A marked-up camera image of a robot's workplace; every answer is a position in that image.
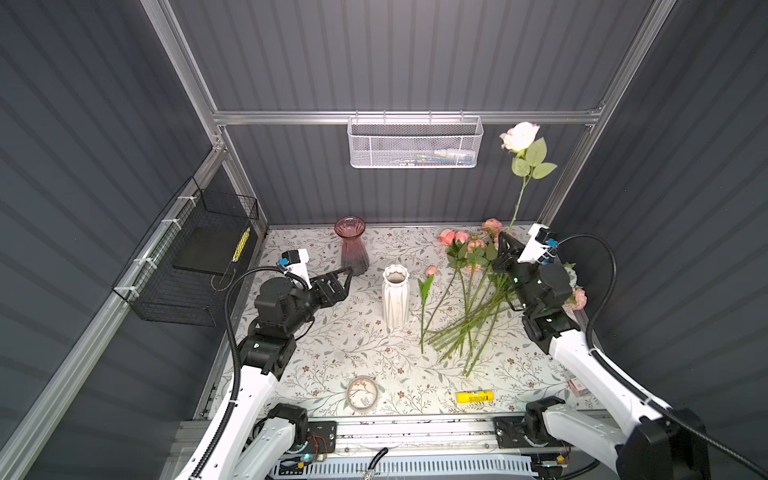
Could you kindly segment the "purple glass vase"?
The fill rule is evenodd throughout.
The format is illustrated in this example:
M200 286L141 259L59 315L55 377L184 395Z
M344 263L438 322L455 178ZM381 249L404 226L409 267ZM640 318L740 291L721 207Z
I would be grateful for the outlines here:
M334 225L336 235L341 239L341 264L353 276L364 274L369 268L369 257L363 243L366 223L358 216L340 218Z

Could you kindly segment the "white ribbed ceramic vase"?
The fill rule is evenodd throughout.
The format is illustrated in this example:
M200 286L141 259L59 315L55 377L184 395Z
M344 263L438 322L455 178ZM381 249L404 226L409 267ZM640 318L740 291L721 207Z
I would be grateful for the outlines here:
M383 315L387 326L402 328L409 315L409 272L399 264L384 269L382 285Z

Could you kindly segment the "cream white rose stem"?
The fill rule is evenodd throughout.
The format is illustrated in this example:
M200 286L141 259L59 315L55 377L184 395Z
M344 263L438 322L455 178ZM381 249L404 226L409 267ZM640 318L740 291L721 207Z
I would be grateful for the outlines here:
M517 221L527 186L534 180L548 177L558 168L546 160L548 145L544 137L538 136L539 130L538 124L520 122L500 135L502 148L512 156L511 171L521 180L508 231Z

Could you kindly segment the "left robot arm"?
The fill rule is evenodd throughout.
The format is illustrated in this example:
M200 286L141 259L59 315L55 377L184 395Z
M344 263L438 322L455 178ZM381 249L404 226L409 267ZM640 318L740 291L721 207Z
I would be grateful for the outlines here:
M350 268L308 278L296 274L299 267L259 266L231 283L224 300L226 336L233 359L233 377L227 387L230 397L220 405L177 475L179 479L266 479L283 454L306 441L306 412L293 406L276 406L255 439L248 440L257 415L272 397L296 350L295 332L312 321L319 309L332 307L349 294ZM279 276L262 285L266 297L257 318L262 326L237 342L229 323L230 297L235 287L258 272Z

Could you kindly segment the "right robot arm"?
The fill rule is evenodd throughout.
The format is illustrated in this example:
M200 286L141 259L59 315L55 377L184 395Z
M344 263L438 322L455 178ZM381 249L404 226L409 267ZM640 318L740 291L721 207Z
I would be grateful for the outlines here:
M526 405L518 428L523 438L535 447L570 444L622 479L710 478L700 418L688 409L672 409L592 345L586 329L563 308L570 277L551 260L554 243L547 227L536 224L531 232L526 244L501 233L492 269L508 282L509 303L521 313L529 340L565 366L613 421L605 423L550 396Z

